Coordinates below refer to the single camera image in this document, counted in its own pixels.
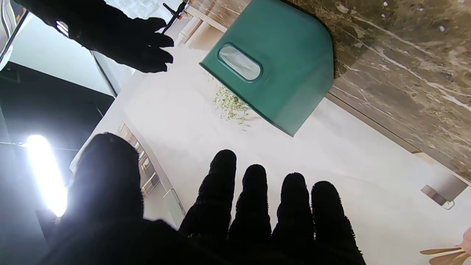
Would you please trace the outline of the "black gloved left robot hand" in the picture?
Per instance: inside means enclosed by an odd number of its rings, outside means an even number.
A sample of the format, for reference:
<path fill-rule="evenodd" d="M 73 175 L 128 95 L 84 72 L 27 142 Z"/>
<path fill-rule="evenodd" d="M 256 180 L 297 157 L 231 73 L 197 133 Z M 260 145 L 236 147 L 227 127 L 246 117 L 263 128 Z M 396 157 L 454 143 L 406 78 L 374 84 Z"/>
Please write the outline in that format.
<path fill-rule="evenodd" d="M 300 173 L 281 186 L 270 224 L 263 166 L 246 169 L 235 217 L 237 156 L 219 151 L 178 230 L 144 218 L 138 153 L 115 134 L 96 134 L 78 161 L 64 215 L 41 265 L 364 265 L 339 193 L 307 190 Z"/>

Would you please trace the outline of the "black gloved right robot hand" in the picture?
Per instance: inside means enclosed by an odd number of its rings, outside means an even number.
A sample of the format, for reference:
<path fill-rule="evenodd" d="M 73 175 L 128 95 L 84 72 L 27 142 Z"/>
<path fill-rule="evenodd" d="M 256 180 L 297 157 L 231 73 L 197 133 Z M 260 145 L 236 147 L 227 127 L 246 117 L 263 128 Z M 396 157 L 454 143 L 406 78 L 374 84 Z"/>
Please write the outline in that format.
<path fill-rule="evenodd" d="M 171 37 L 161 34 L 166 22 L 159 17 L 130 18 L 103 0 L 19 0 L 18 3 L 56 28 L 68 26 L 68 37 L 88 50 L 143 73 L 166 72 L 173 63 L 165 50 Z"/>

